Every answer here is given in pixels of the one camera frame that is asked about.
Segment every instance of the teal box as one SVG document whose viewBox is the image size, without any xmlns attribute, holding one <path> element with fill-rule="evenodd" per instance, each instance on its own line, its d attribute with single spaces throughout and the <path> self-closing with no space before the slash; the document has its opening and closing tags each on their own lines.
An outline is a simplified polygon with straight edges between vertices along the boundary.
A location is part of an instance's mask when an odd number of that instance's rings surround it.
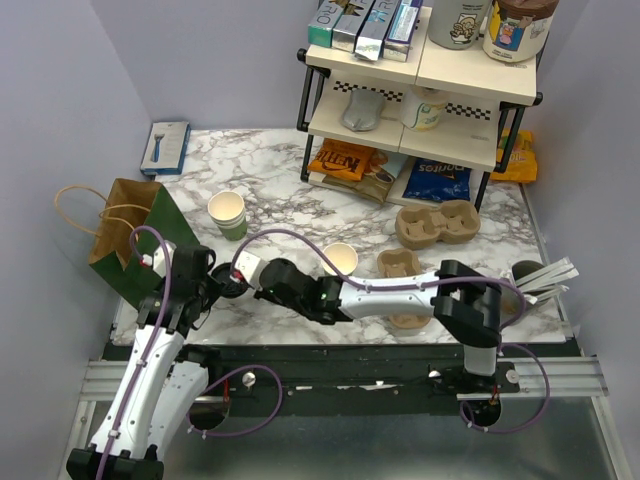
<svg viewBox="0 0 640 480">
<path fill-rule="evenodd" d="M 324 0 L 309 23 L 309 43 L 331 48 L 333 27 L 342 16 L 344 9 L 340 0 Z"/>
</svg>

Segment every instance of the white cup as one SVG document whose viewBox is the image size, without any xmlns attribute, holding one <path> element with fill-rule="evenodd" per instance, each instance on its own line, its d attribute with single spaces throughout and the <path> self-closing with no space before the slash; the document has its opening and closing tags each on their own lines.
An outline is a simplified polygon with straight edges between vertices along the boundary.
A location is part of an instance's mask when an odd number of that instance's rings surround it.
<svg viewBox="0 0 640 480">
<path fill-rule="evenodd" d="M 240 240 L 247 234 L 247 214 L 243 198 L 225 190 L 209 200 L 207 207 L 213 222 L 227 240 Z"/>
<path fill-rule="evenodd" d="M 343 275 L 351 275 L 358 266 L 358 254 L 351 245 L 346 243 L 332 243 L 325 247 L 322 253 L 333 262 Z M 324 260 L 322 261 L 322 268 L 328 275 L 336 275 Z"/>
</svg>

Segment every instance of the brown canister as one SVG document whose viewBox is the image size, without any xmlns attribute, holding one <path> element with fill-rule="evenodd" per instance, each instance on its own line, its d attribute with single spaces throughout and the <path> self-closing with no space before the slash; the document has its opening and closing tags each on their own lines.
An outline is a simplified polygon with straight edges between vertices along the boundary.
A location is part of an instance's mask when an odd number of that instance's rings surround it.
<svg viewBox="0 0 640 480">
<path fill-rule="evenodd" d="M 484 51 L 503 62 L 522 62 L 543 47 L 559 0 L 493 0 Z"/>
</svg>

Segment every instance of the green cup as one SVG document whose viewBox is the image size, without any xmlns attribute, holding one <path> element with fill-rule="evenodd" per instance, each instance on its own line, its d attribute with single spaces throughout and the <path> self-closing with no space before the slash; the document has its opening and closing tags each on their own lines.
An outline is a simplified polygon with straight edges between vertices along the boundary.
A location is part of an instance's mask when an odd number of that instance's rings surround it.
<svg viewBox="0 0 640 480">
<path fill-rule="evenodd" d="M 208 211 L 227 240 L 237 241 L 247 234 L 247 212 L 237 193 L 230 190 L 217 193 L 209 200 Z"/>
</svg>

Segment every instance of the marble surface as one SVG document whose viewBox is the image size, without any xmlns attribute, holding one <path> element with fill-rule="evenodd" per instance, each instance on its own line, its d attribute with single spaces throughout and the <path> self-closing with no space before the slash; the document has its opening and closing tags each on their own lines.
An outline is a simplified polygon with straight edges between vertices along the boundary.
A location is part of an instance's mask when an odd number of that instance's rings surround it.
<svg viewBox="0 0 640 480">
<path fill-rule="evenodd" d="M 378 253 L 401 247 L 394 231 L 400 207 L 379 206 L 355 195 L 301 182 L 305 142 L 306 135 L 295 130 L 193 131 L 183 174 L 158 177 L 158 180 L 166 185 L 200 242 L 216 251 L 218 262 L 230 261 L 239 242 L 228 242 L 222 237 L 207 213 L 207 202 L 215 193 L 229 189 L 245 199 L 249 233 L 282 227 L 303 233 L 321 247 L 337 241 L 349 243 L 359 255 L 354 275 L 379 277 Z M 540 260 L 529 214 L 517 185 L 491 184 L 480 213 L 482 228 L 471 242 L 437 243 L 417 252 L 424 271 L 436 269 L 444 259 L 456 259 L 485 275 L 496 276 L 518 260 Z M 248 250 L 265 259 L 285 257 L 303 272 L 322 274 L 315 254 L 291 237 L 263 237 Z M 135 310 L 123 302 L 114 343 L 132 343 L 135 317 Z M 517 325 L 506 328 L 503 335 L 507 342 L 564 342 L 564 331 L 557 306 L 551 301 Z M 436 320 L 417 331 L 399 330 L 378 317 L 323 326 L 250 295 L 235 300 L 220 299 L 204 326 L 192 331 L 187 341 L 199 344 L 455 342 Z"/>
</svg>

